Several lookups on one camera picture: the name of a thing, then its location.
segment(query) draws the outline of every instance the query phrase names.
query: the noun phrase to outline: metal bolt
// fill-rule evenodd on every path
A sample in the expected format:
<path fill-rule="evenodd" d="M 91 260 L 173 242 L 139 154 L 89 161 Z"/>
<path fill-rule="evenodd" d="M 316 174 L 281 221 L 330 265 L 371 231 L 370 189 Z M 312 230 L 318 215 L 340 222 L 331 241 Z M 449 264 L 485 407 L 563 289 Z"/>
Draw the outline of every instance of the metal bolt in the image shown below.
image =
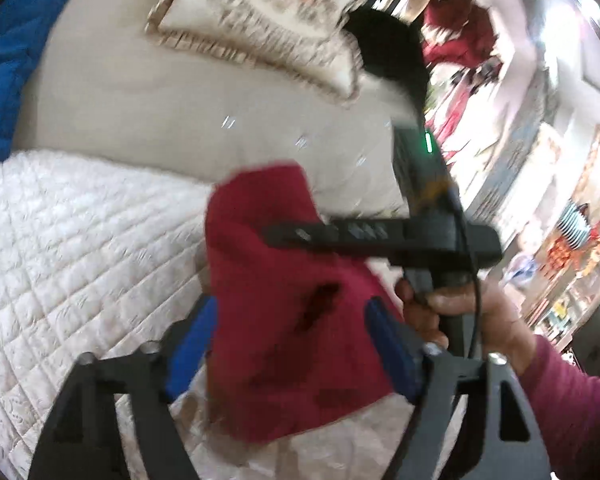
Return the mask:
<path fill-rule="evenodd" d="M 424 353 L 430 356 L 436 356 L 442 354 L 442 348 L 435 343 L 426 343 L 424 345 Z"/>
<path fill-rule="evenodd" d="M 491 352 L 489 354 L 489 361 L 498 366 L 504 366 L 507 364 L 507 358 L 497 352 Z"/>
<path fill-rule="evenodd" d="M 78 364 L 90 365 L 91 363 L 94 363 L 96 361 L 96 356 L 91 352 L 85 352 L 83 354 L 78 355 Z"/>
<path fill-rule="evenodd" d="M 140 345 L 140 351 L 143 354 L 157 354 L 160 351 L 160 343 L 158 341 L 147 341 Z"/>

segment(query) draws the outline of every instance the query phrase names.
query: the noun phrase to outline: striped fabric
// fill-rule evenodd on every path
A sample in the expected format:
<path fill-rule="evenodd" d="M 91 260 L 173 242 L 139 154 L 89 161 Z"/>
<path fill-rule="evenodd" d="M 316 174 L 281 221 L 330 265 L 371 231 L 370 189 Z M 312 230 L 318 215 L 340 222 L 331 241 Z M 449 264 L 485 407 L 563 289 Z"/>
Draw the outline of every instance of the striped fabric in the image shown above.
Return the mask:
<path fill-rule="evenodd" d="M 589 222 L 571 200 L 565 206 L 556 227 L 574 250 L 581 248 L 591 233 Z"/>

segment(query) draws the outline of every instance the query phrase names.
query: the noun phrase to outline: blue blanket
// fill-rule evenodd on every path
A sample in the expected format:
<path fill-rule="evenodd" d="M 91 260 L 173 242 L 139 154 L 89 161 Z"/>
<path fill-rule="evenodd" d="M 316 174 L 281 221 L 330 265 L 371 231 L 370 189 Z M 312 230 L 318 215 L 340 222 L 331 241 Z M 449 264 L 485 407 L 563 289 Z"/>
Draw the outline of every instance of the blue blanket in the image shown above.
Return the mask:
<path fill-rule="evenodd" d="M 0 162 L 11 153 L 22 87 L 67 0 L 4 0 L 0 5 Z"/>

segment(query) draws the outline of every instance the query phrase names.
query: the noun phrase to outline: wrist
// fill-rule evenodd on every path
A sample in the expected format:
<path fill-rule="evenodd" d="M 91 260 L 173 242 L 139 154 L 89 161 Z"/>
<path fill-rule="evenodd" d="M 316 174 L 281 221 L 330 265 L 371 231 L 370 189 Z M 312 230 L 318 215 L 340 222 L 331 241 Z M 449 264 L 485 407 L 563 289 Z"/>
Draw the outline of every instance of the wrist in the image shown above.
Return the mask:
<path fill-rule="evenodd" d="M 514 324 L 506 357 L 518 377 L 525 373 L 536 357 L 536 337 L 522 319 Z"/>

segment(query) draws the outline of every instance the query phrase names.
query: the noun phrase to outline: ceiling light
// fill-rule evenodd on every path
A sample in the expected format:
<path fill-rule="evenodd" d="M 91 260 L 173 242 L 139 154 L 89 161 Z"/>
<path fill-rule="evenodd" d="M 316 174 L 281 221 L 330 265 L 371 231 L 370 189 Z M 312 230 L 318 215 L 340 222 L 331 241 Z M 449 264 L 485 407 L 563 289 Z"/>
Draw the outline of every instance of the ceiling light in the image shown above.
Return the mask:
<path fill-rule="evenodd" d="M 594 22 L 600 20 L 600 6 L 595 0 L 581 0 L 580 8 L 582 9 L 582 13 L 590 20 Z"/>
<path fill-rule="evenodd" d="M 580 44 L 580 15 L 567 4 L 549 7 L 541 39 L 557 59 L 573 61 Z"/>

